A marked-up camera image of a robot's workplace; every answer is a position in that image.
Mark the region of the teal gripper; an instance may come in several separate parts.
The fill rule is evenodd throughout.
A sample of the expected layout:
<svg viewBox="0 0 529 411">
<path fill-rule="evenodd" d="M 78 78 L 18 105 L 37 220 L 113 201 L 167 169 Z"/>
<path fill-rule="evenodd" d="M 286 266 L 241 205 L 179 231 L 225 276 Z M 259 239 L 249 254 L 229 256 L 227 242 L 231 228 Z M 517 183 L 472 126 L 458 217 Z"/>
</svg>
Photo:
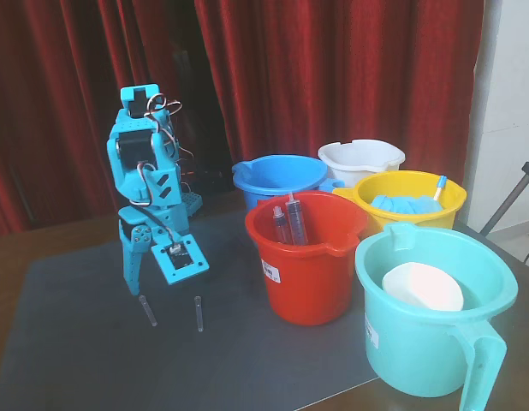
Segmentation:
<svg viewBox="0 0 529 411">
<path fill-rule="evenodd" d="M 186 207 L 129 205 L 119 212 L 123 278 L 131 295 L 140 293 L 141 266 L 150 251 L 187 253 L 192 245 Z"/>
</svg>

